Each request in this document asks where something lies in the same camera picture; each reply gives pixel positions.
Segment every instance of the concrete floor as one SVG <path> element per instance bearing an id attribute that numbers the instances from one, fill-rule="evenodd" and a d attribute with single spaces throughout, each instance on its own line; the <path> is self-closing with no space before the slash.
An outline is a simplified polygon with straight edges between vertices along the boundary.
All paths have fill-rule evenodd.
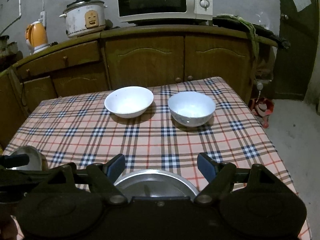
<path id="1" fill-rule="evenodd" d="M 320 116 L 315 106 L 292 100 L 274 100 L 266 129 L 280 158 L 292 175 L 308 210 L 312 239 L 320 239 Z"/>

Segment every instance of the orange kettle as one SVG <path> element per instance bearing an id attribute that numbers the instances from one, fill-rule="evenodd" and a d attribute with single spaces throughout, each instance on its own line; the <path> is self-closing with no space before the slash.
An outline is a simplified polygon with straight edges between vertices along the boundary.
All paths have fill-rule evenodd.
<path id="1" fill-rule="evenodd" d="M 47 33 L 41 22 L 31 23 L 26 29 L 25 37 L 30 54 L 49 47 Z"/>

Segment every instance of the pot lid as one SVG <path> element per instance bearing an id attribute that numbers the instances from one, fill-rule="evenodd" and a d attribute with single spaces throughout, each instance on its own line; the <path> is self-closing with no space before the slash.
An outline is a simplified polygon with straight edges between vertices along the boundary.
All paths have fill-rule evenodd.
<path id="1" fill-rule="evenodd" d="M 68 11 L 72 8 L 78 7 L 79 5 L 82 6 L 85 4 L 92 4 L 92 3 L 97 3 L 97 2 L 104 3 L 104 1 L 101 1 L 101 0 L 75 0 L 74 2 L 69 3 L 67 5 L 67 8 L 63 11 L 63 13 L 65 13 L 66 11 Z"/>

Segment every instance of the microwave knob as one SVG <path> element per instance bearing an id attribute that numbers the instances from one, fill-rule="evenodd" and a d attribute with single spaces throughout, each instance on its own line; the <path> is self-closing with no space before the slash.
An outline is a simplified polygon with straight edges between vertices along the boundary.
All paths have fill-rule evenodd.
<path id="1" fill-rule="evenodd" d="M 208 0 L 200 0 L 200 6 L 207 9 L 210 6 L 210 3 Z"/>

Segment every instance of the door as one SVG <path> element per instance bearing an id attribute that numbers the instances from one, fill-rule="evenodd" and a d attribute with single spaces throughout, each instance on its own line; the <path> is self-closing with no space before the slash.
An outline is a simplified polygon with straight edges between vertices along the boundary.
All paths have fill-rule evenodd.
<path id="1" fill-rule="evenodd" d="M 247 102 L 252 89 L 251 42 L 228 36 L 187 35 L 184 80 L 222 77 Z"/>
<path id="2" fill-rule="evenodd" d="M 273 98 L 303 100 L 313 71 L 319 34 L 318 0 L 297 12 L 293 0 L 280 0 L 280 37 L 291 47 L 276 55 Z"/>
<path id="3" fill-rule="evenodd" d="M 50 76 L 58 97 L 67 97 L 108 90 L 103 62 L 69 67 Z"/>
<path id="4" fill-rule="evenodd" d="M 138 37 L 107 41 L 112 89 L 154 87 L 183 80 L 183 37 Z"/>
<path id="5" fill-rule="evenodd" d="M 57 98 L 57 93 L 50 77 L 26 81 L 24 90 L 30 112 L 35 110 L 41 101 Z"/>

